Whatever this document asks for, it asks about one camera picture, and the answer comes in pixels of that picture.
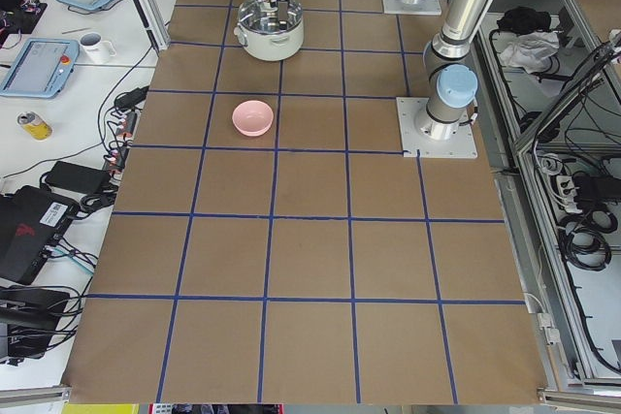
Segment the black power adapter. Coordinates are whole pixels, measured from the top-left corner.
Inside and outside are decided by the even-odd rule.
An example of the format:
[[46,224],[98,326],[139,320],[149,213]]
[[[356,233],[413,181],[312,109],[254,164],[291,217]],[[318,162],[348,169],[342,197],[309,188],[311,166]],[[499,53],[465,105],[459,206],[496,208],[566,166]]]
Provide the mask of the black power adapter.
[[102,191],[110,182],[109,172],[69,162],[57,161],[40,181],[46,188],[59,188],[82,194]]

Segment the yellow drink can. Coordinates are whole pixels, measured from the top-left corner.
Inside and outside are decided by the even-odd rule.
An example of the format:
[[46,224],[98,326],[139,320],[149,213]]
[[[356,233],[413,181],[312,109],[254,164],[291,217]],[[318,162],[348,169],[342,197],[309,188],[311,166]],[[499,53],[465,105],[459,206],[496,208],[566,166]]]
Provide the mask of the yellow drink can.
[[32,138],[42,141],[52,135],[52,128],[36,113],[27,111],[19,114],[17,124]]

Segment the near teach pendant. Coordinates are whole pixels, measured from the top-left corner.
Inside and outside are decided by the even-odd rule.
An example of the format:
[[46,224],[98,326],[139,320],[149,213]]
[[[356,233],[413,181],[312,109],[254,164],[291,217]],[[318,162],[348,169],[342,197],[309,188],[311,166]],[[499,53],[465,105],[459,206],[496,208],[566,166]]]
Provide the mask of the near teach pendant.
[[79,55],[76,40],[28,39],[1,82],[1,95],[53,98],[71,76]]

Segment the black cloth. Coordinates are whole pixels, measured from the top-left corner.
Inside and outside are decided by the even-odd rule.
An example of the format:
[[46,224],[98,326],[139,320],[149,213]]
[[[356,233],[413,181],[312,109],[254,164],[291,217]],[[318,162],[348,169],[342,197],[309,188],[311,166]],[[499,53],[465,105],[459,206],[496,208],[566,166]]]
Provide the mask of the black cloth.
[[539,12],[529,7],[516,7],[504,13],[497,21],[501,31],[512,32],[516,35],[527,35],[537,31],[549,31],[551,15],[548,12]]

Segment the white mug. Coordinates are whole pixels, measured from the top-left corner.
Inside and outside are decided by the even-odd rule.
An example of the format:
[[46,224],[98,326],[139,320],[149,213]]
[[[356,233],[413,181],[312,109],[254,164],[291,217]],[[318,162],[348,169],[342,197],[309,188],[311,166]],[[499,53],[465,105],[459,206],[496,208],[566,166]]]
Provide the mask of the white mug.
[[99,33],[91,32],[82,35],[80,45],[95,64],[103,65],[116,57],[116,49],[113,43],[103,39]]

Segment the pink bowl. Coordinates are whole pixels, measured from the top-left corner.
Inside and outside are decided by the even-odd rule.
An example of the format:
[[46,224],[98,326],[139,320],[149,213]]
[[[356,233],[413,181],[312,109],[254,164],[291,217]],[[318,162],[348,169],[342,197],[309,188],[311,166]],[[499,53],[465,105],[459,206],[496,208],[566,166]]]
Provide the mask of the pink bowl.
[[238,104],[232,113],[235,128],[244,136],[259,137],[267,133],[274,121],[274,111],[265,102],[248,100]]

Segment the glass pot lid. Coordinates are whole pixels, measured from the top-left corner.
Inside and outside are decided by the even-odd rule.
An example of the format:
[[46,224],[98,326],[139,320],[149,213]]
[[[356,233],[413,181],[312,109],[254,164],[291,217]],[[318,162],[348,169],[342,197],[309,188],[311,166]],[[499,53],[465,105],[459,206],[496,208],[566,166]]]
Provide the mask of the glass pot lid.
[[263,0],[245,0],[238,10],[238,24],[250,32],[262,35],[276,35],[292,31],[303,21],[303,8],[297,0],[289,0],[287,30],[278,28],[277,7],[272,12],[263,10]]

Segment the white crumpled cloth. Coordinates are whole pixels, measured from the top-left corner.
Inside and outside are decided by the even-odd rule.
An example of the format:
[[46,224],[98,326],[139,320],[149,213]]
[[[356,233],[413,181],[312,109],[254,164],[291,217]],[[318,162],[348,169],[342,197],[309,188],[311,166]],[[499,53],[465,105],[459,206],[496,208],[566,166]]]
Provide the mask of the white crumpled cloth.
[[548,69],[559,48],[556,32],[534,32],[510,40],[499,60],[506,67],[522,68],[529,74],[539,73]]

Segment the power strip with plugs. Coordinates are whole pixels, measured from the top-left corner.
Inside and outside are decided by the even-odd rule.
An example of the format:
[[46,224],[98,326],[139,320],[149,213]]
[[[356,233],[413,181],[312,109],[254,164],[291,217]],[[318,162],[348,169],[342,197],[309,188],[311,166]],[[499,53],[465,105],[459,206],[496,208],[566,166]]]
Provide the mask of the power strip with plugs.
[[112,119],[106,122],[113,138],[107,143],[108,154],[104,156],[103,169],[110,175],[120,175],[129,157],[140,111],[113,111]]

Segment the white cooking pot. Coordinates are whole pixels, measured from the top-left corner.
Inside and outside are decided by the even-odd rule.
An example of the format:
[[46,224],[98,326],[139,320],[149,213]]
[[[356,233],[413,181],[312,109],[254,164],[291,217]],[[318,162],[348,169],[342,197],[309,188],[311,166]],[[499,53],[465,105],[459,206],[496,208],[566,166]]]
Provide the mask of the white cooking pot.
[[287,26],[281,29],[276,7],[266,0],[245,0],[238,9],[234,34],[251,56],[264,61],[280,61],[294,55],[305,37],[302,5],[290,0]]

